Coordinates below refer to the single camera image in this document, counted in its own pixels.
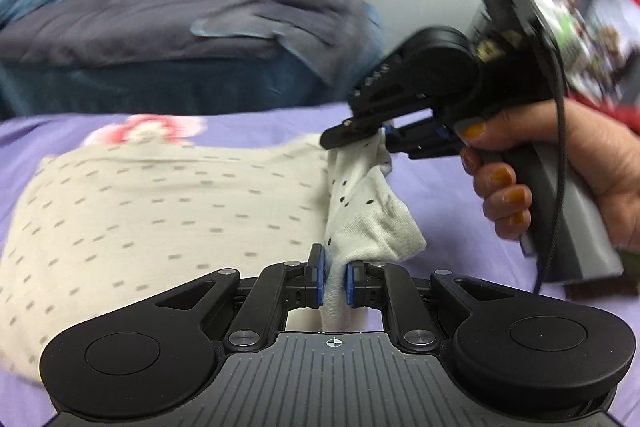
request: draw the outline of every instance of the gray blanket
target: gray blanket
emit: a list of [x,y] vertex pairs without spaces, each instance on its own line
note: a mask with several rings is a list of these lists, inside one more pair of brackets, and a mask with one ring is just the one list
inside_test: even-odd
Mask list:
[[94,68],[284,46],[333,85],[371,39],[364,0],[69,0],[8,25],[0,59]]

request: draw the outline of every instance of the device handle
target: device handle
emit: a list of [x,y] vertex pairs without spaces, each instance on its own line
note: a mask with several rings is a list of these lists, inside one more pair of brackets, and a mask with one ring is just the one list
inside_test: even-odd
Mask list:
[[[473,121],[456,126],[467,128]],[[531,226],[520,239],[526,256],[545,258],[552,229],[558,182],[558,147],[549,143],[529,143],[504,153],[481,152],[487,162],[505,162],[513,167],[519,184],[530,188]],[[571,283],[607,279],[622,275],[616,253],[586,182],[567,165],[564,205],[556,254],[546,274],[547,283]]]

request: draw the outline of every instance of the finger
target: finger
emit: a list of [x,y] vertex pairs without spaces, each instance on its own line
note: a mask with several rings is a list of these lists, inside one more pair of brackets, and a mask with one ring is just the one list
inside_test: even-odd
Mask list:
[[460,159],[462,159],[462,166],[467,174],[475,176],[478,169],[482,167],[482,158],[480,153],[469,147],[463,147],[460,151]]
[[531,206],[531,200],[529,187],[515,185],[510,188],[502,188],[486,198],[482,210],[488,219],[497,221],[527,210]]
[[556,142],[556,103],[549,100],[504,110],[485,123],[468,127],[462,137],[466,144],[490,151],[507,150],[529,141]]
[[496,190],[511,187],[516,182],[513,167],[506,163],[491,163],[478,169],[474,177],[474,190],[483,200]]
[[503,217],[495,222],[495,233],[503,239],[515,241],[527,232],[531,224],[531,214],[528,210],[523,210],[510,217]]

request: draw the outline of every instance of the purple bed sheet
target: purple bed sheet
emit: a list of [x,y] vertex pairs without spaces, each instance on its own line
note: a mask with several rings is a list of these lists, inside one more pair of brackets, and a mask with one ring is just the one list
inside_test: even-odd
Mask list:
[[[346,106],[332,105],[206,117],[207,130],[191,140],[202,146],[258,148],[280,144],[303,133],[322,132],[348,116]],[[66,115],[18,118],[0,124],[0,251],[15,201],[41,158],[73,150],[95,129],[125,119],[121,115]],[[494,235],[458,158],[411,161],[398,155],[388,181],[409,207],[429,243],[425,252],[405,263],[414,277],[428,277],[434,269],[450,269],[512,287],[531,288],[534,266],[523,257],[518,245]],[[546,292],[559,296],[554,289]],[[597,306],[625,319],[639,335],[637,299],[603,299]],[[611,412],[627,427],[640,427],[638,357],[620,384]],[[53,415],[43,388],[0,369],[2,424],[41,427]]]

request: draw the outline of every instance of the red cloth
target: red cloth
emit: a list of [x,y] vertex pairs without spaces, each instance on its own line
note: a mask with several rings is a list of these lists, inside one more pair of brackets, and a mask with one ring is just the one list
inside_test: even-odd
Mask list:
[[592,109],[599,111],[602,114],[606,114],[609,118],[613,118],[613,120],[617,120],[620,123],[623,123],[624,125],[629,127],[631,131],[640,135],[640,112],[635,107],[630,105],[617,105],[615,107],[609,107],[605,103],[596,104],[583,94],[576,91],[571,92],[569,94],[569,98],[583,103],[584,105],[591,107]]

